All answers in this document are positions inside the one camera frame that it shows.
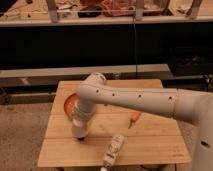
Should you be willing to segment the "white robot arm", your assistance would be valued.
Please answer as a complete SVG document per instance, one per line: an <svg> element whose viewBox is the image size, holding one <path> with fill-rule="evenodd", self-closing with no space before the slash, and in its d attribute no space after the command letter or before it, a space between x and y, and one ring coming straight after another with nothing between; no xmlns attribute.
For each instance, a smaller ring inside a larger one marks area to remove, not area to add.
<svg viewBox="0 0 213 171"><path fill-rule="evenodd" d="M187 122L198 128L191 171L213 169L213 93L177 88L117 88L103 74L91 73L76 89L72 133L88 134L97 104L109 104Z"/></svg>

